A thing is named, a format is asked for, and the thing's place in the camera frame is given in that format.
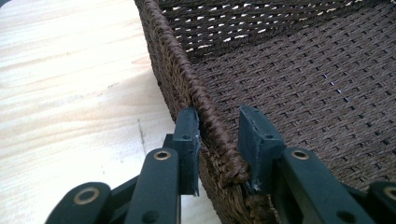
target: wood grain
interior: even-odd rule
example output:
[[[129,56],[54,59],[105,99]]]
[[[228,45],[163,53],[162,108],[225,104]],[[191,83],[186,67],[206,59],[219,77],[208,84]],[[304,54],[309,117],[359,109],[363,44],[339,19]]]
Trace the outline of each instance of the wood grain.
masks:
[[[0,8],[0,222],[43,223],[73,187],[115,188],[175,124],[132,0]],[[182,223],[219,223],[201,187]]]

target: wicker basket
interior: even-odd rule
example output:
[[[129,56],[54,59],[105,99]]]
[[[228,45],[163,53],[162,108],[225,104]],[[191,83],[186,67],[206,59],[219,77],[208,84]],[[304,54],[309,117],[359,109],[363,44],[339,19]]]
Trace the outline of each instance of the wicker basket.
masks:
[[[238,107],[257,106],[291,147],[341,181],[396,181],[396,10],[390,1],[135,0],[173,119],[194,105],[200,176],[223,223],[276,222],[248,196]]]

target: woven basket wall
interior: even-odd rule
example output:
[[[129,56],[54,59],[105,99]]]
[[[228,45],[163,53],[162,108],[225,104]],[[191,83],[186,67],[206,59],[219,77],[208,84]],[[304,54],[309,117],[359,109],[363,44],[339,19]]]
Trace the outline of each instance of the woven basket wall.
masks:
[[[290,147],[342,182],[396,181],[396,8],[390,1],[135,0],[173,119],[194,105],[200,177],[223,223],[273,223],[248,196],[238,107],[257,106]]]

